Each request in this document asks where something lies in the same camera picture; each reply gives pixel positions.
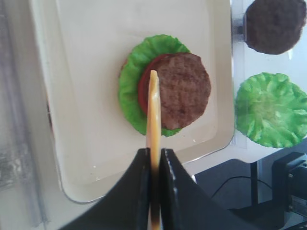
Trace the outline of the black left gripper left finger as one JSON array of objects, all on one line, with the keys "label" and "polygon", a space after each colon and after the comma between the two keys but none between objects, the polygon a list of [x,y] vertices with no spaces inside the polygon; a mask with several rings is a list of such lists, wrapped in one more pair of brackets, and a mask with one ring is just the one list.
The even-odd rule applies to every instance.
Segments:
[{"label": "black left gripper left finger", "polygon": [[146,230],[151,186],[150,150],[139,149],[120,180],[63,230]]}]

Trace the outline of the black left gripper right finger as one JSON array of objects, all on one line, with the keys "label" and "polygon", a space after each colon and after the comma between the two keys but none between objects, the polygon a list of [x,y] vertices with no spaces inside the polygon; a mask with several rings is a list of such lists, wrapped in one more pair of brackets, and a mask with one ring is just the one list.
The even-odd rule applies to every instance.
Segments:
[{"label": "black left gripper right finger", "polygon": [[184,169],[172,149],[162,149],[159,193],[165,230],[254,230],[214,203]]}]

